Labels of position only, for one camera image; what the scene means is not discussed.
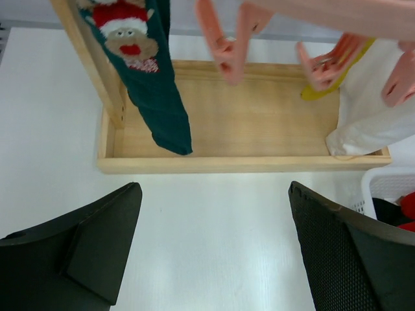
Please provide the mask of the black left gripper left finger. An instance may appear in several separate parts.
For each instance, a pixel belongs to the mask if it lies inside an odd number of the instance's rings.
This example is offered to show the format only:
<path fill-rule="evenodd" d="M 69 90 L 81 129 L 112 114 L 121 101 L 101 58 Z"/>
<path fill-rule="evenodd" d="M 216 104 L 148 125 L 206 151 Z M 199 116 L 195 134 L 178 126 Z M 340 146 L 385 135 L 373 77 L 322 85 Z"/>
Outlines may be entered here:
<path fill-rule="evenodd" d="M 142 202 L 131 182 L 1 239 L 2 310 L 109 310 L 117 302 Z"/>

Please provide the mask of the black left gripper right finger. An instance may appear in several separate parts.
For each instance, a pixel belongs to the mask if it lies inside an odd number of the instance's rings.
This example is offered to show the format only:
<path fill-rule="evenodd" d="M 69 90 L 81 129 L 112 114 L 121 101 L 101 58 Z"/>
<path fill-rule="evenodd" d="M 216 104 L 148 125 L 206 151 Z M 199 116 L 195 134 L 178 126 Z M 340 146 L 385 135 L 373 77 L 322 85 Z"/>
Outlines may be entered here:
<path fill-rule="evenodd" d="M 293 181 L 292 217 L 316 310 L 413 310 L 414 233 Z"/>

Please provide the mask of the red green christmas sock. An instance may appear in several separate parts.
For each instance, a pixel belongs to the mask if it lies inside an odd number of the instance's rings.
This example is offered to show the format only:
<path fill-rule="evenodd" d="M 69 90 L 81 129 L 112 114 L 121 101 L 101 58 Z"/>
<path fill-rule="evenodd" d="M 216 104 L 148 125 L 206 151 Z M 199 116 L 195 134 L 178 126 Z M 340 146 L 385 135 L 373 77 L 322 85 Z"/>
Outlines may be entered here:
<path fill-rule="evenodd" d="M 192 153 L 187 112 L 169 51 L 169 1 L 77 1 L 77 10 L 124 83 L 154 142 Z"/>

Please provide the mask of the pink round clip hanger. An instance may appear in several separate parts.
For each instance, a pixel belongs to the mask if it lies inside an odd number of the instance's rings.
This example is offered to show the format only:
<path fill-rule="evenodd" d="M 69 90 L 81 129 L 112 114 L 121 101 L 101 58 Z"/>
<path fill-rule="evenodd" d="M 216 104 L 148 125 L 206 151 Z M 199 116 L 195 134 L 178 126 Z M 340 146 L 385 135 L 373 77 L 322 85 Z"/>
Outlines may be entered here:
<path fill-rule="evenodd" d="M 414 96 L 413 1 L 243 1 L 235 40 L 225 36 L 212 1 L 197 1 L 195 13 L 217 68 L 231 85 L 243 78 L 251 36 L 261 32 L 279 13 L 343 34 L 396 40 L 403 54 L 381 96 L 389 107 Z"/>

